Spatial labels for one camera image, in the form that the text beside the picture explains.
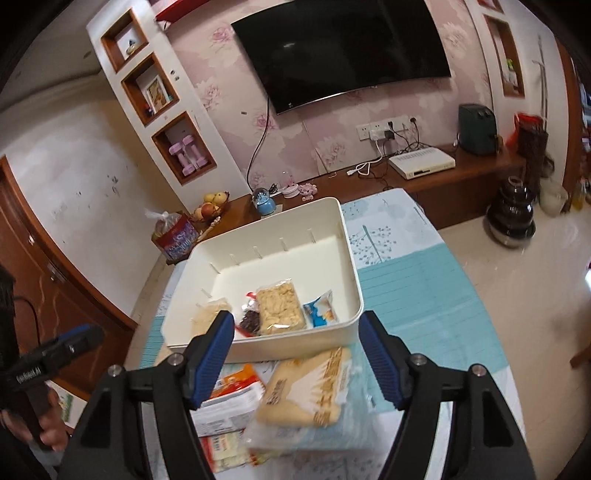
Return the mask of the person left hand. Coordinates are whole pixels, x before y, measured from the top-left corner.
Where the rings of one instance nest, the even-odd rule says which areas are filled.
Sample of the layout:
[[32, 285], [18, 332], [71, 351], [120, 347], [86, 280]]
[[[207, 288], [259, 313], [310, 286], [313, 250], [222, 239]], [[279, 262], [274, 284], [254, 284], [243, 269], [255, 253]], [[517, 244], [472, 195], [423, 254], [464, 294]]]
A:
[[[62, 452], [66, 449], [69, 436], [65, 423], [61, 418], [62, 409], [59, 404], [57, 392], [51, 387], [45, 386], [49, 409], [38, 418], [41, 428], [39, 438], [41, 442], [53, 451]], [[6, 427], [17, 439], [22, 442], [34, 440], [24, 421], [8, 410], [1, 412], [1, 424]]]

